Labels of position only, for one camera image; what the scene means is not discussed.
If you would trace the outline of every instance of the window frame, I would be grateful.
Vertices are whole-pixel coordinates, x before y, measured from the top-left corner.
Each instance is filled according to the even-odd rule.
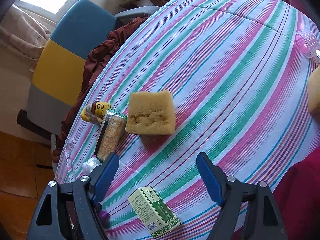
[[[59,9],[59,11],[54,14],[52,12],[49,12],[39,6],[33,5],[28,2],[23,2],[20,0],[16,0],[14,2],[14,5],[16,5],[19,8],[23,8],[25,10],[31,11],[41,17],[44,17],[54,23],[58,23],[61,18],[66,14],[66,12],[77,2],[78,0],[67,0],[65,4]]]

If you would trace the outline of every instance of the blue gripper pad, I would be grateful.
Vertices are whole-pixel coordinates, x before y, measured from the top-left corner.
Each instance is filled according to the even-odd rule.
[[[111,185],[111,182],[119,168],[119,156],[116,153],[113,153],[113,155],[110,156],[110,158],[108,156],[105,162],[108,163],[105,166],[104,170],[101,172],[101,175],[95,184],[95,194],[92,198],[92,201],[94,203],[103,201],[104,196],[106,195]]]
[[[197,155],[196,165],[210,198],[216,202],[218,206],[222,207],[224,205],[224,199],[222,197],[221,185],[209,167],[209,163],[207,163],[201,153]]]

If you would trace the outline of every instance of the yellow chair panel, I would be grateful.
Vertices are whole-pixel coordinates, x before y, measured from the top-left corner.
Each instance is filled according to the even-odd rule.
[[[85,60],[48,40],[33,75],[33,84],[72,106],[78,98]]]

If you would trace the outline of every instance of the chair backrest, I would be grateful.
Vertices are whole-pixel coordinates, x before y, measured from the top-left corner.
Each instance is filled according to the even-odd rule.
[[[60,20],[39,58],[29,90],[27,117],[59,134],[61,121],[75,103],[87,55],[101,44],[116,17],[98,5],[79,0]]]

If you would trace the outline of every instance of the chair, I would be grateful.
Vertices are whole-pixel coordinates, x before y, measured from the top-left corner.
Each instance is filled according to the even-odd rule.
[[[119,19],[151,15],[145,6],[113,16],[89,0],[79,0],[60,20],[39,58],[29,90],[26,111],[17,123],[50,139],[79,95],[84,63],[90,51],[123,23]]]

